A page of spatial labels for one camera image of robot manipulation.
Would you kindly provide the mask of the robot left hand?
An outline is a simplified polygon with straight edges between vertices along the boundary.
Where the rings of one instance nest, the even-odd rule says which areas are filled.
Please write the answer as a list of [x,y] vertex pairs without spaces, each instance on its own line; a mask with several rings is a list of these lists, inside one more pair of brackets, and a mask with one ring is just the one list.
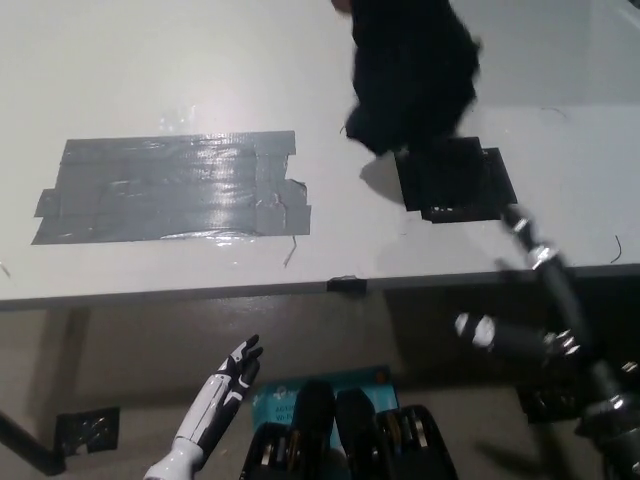
[[235,418],[260,369],[259,336],[232,351],[205,381],[185,415],[175,439],[187,440],[208,457]]

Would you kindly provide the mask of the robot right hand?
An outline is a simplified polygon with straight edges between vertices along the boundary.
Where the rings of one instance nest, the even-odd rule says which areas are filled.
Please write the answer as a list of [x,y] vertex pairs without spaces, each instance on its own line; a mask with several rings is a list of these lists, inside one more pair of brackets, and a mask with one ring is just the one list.
[[579,368],[597,362],[601,348],[594,340],[583,308],[558,250],[534,237],[534,224],[515,206],[507,206],[502,223],[526,254],[561,317],[558,333],[507,324],[487,314],[461,313],[454,322],[458,337],[477,349],[548,364],[564,359]]

